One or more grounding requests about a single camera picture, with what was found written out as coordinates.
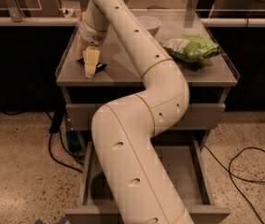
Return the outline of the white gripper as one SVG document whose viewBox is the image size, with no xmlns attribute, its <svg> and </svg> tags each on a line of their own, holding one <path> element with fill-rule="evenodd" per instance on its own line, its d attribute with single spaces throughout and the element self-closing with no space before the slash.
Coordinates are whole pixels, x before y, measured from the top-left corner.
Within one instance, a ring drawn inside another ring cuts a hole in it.
<svg viewBox="0 0 265 224">
<path fill-rule="evenodd" d="M 100 59 L 100 50 L 97 47 L 105 42 L 109 25 L 110 23 L 108 21 L 104 21 L 97 27 L 92 27 L 85 20 L 82 20 L 79 25 L 76 59 L 80 60 L 84 58 L 86 78 L 92 78 L 95 75 L 96 67 Z"/>
</svg>

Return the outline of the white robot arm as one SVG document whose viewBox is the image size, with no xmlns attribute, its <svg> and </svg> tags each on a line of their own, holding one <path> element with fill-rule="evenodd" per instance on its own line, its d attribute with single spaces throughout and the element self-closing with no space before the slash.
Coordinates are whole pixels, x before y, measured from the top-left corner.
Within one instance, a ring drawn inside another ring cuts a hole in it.
<svg viewBox="0 0 265 224">
<path fill-rule="evenodd" d="M 90 0 L 79 27 L 83 45 L 102 45 L 109 28 L 145 86 L 102 105 L 91 122 L 94 148 L 120 215 L 125 224 L 194 224 L 150 142 L 186 113 L 186 79 L 124 0 Z"/>
</svg>

